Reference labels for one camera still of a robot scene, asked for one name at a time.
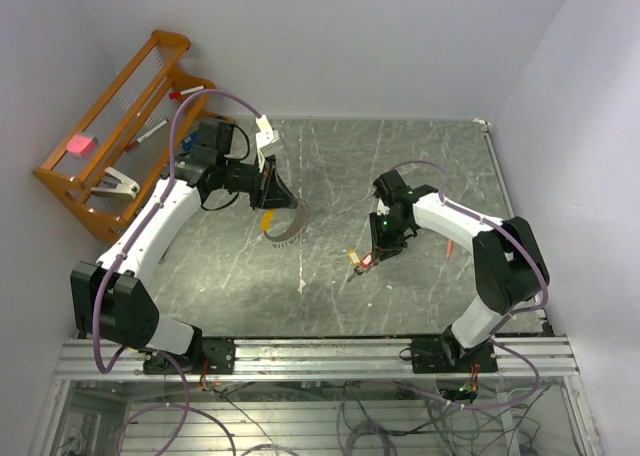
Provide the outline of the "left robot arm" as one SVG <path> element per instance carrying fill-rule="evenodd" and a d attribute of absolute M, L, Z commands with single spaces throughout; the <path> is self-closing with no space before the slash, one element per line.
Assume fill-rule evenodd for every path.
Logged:
<path fill-rule="evenodd" d="M 251 208 L 265 214 L 294 211 L 291 224 L 280 234 L 269 233 L 269 221 L 262 221 L 263 236 L 275 247 L 290 244 L 308 225 L 306 203 L 289 190 L 277 170 L 277 131 L 264 116 L 256 124 L 257 156 L 248 164 L 228 155 L 233 124 L 212 118 L 201 121 L 191 151 L 177 156 L 163 173 L 125 233 L 96 262 L 74 267 L 70 283 L 79 332 L 126 348 L 164 351 L 182 373 L 202 365 L 201 329 L 163 316 L 147 291 L 156 266 L 182 226 L 212 192 L 221 189 L 248 195 Z"/>

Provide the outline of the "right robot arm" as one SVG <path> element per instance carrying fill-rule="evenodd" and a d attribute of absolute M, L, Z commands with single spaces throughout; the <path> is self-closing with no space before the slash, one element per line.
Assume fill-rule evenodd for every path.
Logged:
<path fill-rule="evenodd" d="M 373 187 L 378 208 L 369 215 L 371 251 L 362 270 L 399 255 L 421 230 L 446 237 L 473 259 L 474 299 L 441 335 L 411 342 L 414 371 L 459 372 L 477 363 L 490 370 L 490 338 L 526 302 L 548 292 L 548 269 L 530 224 L 474 212 L 429 185 L 412 188 L 397 170 L 379 176 Z"/>

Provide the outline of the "large keyring with yellow handle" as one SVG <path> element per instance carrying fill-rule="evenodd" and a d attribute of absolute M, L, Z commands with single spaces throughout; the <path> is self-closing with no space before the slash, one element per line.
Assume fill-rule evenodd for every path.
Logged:
<path fill-rule="evenodd" d="M 304 200 L 299 200 L 293 220 L 283 233 L 272 235 L 267 229 L 264 229 L 262 231 L 262 235 L 274 248 L 288 246 L 296 241 L 306 231 L 309 219 L 310 211 L 307 203 Z"/>

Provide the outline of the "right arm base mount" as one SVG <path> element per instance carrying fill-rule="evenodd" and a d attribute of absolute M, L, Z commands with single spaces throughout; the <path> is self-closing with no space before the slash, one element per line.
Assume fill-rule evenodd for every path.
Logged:
<path fill-rule="evenodd" d="M 495 373 L 498 364 L 494 346 L 484 343 L 471 350 L 459 349 L 455 342 L 444 342 L 441 336 L 413 338 L 399 357 L 408 361 L 414 374 Z"/>

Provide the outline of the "red key tag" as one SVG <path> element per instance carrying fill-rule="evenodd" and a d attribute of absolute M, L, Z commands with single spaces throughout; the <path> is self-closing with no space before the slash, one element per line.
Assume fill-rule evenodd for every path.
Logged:
<path fill-rule="evenodd" d="M 367 253 L 361 260 L 360 260 L 360 267 L 364 270 L 369 269 L 370 267 L 372 267 L 373 265 L 375 265 L 375 258 L 373 256 L 373 254 L 371 252 Z"/>

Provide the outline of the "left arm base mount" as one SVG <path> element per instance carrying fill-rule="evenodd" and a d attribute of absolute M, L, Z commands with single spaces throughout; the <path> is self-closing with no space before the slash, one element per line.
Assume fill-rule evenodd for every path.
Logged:
<path fill-rule="evenodd" d="M 191 345 L 185 355 L 172 355 L 185 374 L 230 375 L 236 360 L 236 344 L 230 338 L 204 337 Z M 145 355 L 145 375 L 177 375 L 178 370 L 160 354 Z"/>

